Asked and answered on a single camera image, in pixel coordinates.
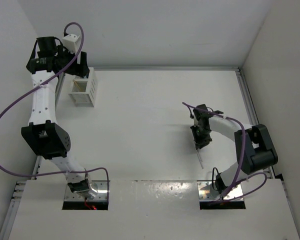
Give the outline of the thin wooden stick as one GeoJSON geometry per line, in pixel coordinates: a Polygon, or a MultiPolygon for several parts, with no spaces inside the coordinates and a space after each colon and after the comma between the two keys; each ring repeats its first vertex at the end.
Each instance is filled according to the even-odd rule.
{"type": "Polygon", "coordinates": [[[77,90],[78,90],[79,92],[82,92],[82,91],[83,91],[82,88],[78,85],[78,83],[77,83],[75,80],[73,80],[73,83],[74,83],[74,85],[76,86],[76,88],[77,88],[77,90]]]}

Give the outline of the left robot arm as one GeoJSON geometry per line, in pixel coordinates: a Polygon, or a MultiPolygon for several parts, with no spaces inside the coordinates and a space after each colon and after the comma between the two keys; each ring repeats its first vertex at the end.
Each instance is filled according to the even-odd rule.
{"type": "Polygon", "coordinates": [[[55,104],[59,80],[56,73],[64,70],[78,77],[89,73],[85,54],[81,57],[82,63],[69,64],[79,50],[80,40],[80,36],[66,34],[57,45],[56,37],[37,38],[26,65],[35,90],[32,111],[21,135],[36,155],[49,160],[63,172],[72,193],[89,198],[92,194],[89,175],[70,155],[71,139],[57,123],[55,104]]]}

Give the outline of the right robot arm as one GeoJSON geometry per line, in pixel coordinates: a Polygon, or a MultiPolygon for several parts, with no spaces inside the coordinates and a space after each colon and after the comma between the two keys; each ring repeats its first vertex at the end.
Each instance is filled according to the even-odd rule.
{"type": "Polygon", "coordinates": [[[278,155],[268,128],[264,124],[243,124],[223,115],[222,111],[209,111],[205,104],[188,106],[193,125],[190,127],[195,149],[201,150],[212,142],[211,133],[216,132],[234,142],[236,162],[219,172],[211,183],[212,189],[224,197],[240,181],[257,171],[278,163],[278,155]]]}

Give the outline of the thin clear silver stick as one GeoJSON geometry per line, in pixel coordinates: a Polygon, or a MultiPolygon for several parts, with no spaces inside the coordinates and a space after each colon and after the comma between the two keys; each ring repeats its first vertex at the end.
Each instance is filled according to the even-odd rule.
{"type": "Polygon", "coordinates": [[[203,160],[202,160],[202,157],[200,155],[200,151],[196,150],[196,153],[197,153],[197,157],[198,157],[198,160],[199,160],[199,164],[200,164],[201,168],[204,169],[203,160]]]}

